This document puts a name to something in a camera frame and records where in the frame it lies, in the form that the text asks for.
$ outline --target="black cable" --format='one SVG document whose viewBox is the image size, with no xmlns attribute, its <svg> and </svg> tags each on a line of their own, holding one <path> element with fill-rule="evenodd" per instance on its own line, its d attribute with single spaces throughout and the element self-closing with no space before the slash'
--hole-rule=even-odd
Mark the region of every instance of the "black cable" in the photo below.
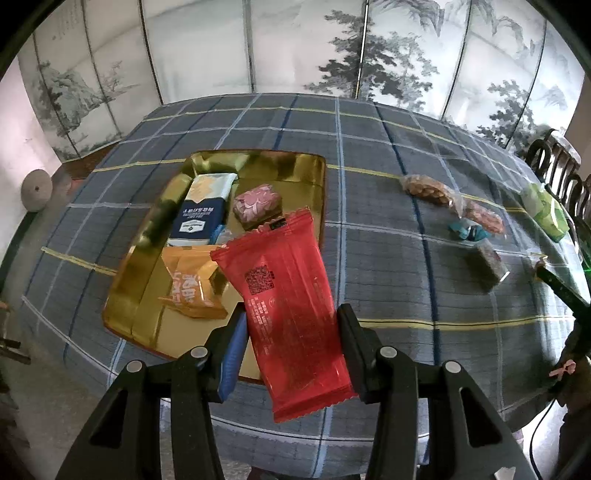
<svg viewBox="0 0 591 480">
<path fill-rule="evenodd" d="M 546 410 L 546 413 L 544 413 L 544 415 L 542 416 L 542 418 L 540 418 L 540 421 L 536 425 L 536 427 L 534 429 L 534 433 L 531 434 L 531 440 L 530 440 L 530 462 L 531 462 L 531 467 L 534 469 L 535 475 L 538 477 L 538 480 L 544 480 L 544 479 L 542 478 L 542 475 L 540 474 L 540 471 L 538 470 L 538 467 L 535 464 L 535 460 L 534 460 L 534 436 L 535 436 L 535 433 L 538 431 L 538 428 L 540 428 L 540 425 L 542 425 L 542 422 L 546 418 L 546 415 L 548 414 L 548 412 L 550 411 L 550 409 L 554 405 L 554 402 L 555 401 L 556 401 L 556 399 L 553 399 L 552 400 L 552 402 L 550 403 L 550 406 L 548 407 L 548 410 Z"/>
</svg>

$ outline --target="table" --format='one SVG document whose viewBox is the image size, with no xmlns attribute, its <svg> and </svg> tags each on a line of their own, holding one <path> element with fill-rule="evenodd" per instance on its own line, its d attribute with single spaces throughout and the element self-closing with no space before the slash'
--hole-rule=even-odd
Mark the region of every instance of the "table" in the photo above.
<svg viewBox="0 0 591 480">
<path fill-rule="evenodd" d="M 151 113 L 88 177 L 40 252 L 18 317 L 71 375 L 101 394 L 125 364 L 162 359 L 102 327 L 120 259 L 150 203 L 190 153 L 214 148 L 306 151 L 326 158 L 322 255 L 336 303 L 349 302 L 385 343 L 426 363 L 455 359 L 513 429 L 542 408 L 570 312 L 534 281 L 528 252 L 589 299 L 568 236 L 553 243 L 521 209 L 536 181 L 506 151 L 451 125 L 390 106 L 327 96 L 226 95 Z M 452 214 L 407 196 L 398 178 L 428 174 L 499 213 L 492 239 L 511 270 L 492 291 L 466 267 Z M 169 411 L 163 404 L 161 424 Z M 365 471 L 377 406 L 350 400 L 274 424 L 266 389 L 240 382 L 211 412 L 220 455 L 297 476 Z M 421 445 L 427 432 L 421 404 Z"/>
</svg>

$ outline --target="red snack package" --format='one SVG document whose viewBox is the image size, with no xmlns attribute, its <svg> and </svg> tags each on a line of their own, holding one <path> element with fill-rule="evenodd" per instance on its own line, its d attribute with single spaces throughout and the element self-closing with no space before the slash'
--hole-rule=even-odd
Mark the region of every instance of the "red snack package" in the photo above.
<svg viewBox="0 0 591 480">
<path fill-rule="evenodd" d="M 276 422 L 356 395 L 308 209 L 266 223 L 210 255 L 244 298 Z"/>
</svg>

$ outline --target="white wall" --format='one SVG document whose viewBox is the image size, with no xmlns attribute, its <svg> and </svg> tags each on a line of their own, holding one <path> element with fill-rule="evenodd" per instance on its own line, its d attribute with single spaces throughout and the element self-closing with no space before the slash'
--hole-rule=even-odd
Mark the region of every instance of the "white wall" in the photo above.
<svg viewBox="0 0 591 480">
<path fill-rule="evenodd" d="M 564 136 L 581 155 L 579 175 L 584 180 L 591 174 L 591 80 L 588 77 L 585 77 L 579 103 Z"/>
<path fill-rule="evenodd" d="M 15 59 L 0 81 L 0 261 L 26 214 L 21 183 L 32 170 L 61 165 L 33 112 Z"/>
</svg>

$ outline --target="candy wrapper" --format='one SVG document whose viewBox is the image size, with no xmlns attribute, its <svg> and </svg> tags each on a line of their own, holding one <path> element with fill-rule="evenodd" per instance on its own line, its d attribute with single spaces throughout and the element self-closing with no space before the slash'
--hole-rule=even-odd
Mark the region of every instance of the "candy wrapper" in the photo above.
<svg viewBox="0 0 591 480">
<path fill-rule="evenodd" d="M 268 184 L 238 195 L 234 199 L 234 213 L 245 229 L 281 213 L 281 195 Z"/>
<path fill-rule="evenodd" d="M 505 233 L 505 225 L 501 217 L 472 200 L 466 202 L 463 216 L 481 224 L 487 232 Z"/>
<path fill-rule="evenodd" d="M 216 291 L 217 264 L 209 256 L 214 245 L 164 247 L 162 260 L 173 279 L 166 306 L 192 318 L 224 319 L 228 315 Z"/>
<path fill-rule="evenodd" d="M 460 240 L 468 240 L 470 242 L 478 242 L 490 236 L 490 234 L 483 229 L 482 225 L 468 218 L 460 218 L 457 222 L 450 223 L 449 229 L 454 232 Z"/>
<path fill-rule="evenodd" d="M 410 195 L 436 205 L 444 205 L 462 216 L 463 198 L 444 183 L 426 175 L 405 175 L 400 180 L 402 188 Z"/>
<path fill-rule="evenodd" d="M 527 213 L 554 242 L 563 239 L 569 224 L 559 202 L 542 185 L 530 183 L 521 192 L 521 201 Z"/>
<path fill-rule="evenodd" d="M 308 209 L 231 240 L 211 257 L 244 298 L 276 422 L 355 396 Z"/>
</svg>

